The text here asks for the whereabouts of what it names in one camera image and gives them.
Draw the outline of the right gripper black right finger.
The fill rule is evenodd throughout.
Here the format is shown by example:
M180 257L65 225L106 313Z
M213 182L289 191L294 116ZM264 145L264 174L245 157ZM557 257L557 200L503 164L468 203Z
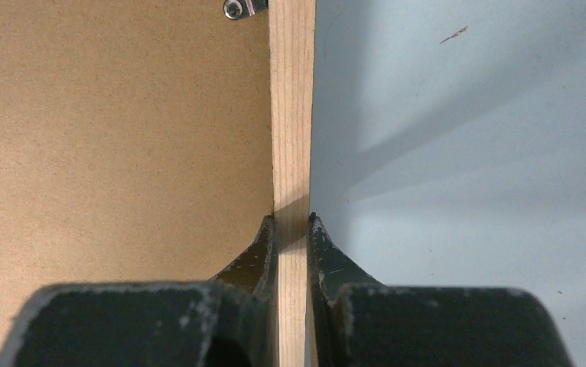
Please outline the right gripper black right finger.
M505 287L377 281L311 214L307 259L317 366L570 366L542 303Z

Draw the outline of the brown cardboard backing board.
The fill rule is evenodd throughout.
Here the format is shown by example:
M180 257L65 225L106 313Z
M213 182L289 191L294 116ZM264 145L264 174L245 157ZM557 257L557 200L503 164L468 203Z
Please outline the brown cardboard backing board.
M0 1L0 348L60 282L207 279L272 211L269 19Z

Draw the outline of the wooden picture frame with glass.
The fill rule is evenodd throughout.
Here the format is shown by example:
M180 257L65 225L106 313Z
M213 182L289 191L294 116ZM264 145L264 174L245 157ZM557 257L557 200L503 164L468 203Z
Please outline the wooden picture frame with glass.
M279 366L303 366L306 357L316 8L315 1L269 3Z

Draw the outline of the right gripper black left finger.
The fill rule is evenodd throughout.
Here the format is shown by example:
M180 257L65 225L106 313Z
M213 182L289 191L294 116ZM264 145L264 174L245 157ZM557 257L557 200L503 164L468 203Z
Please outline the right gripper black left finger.
M0 366L274 366L277 251L266 216L205 281L42 287L15 316Z

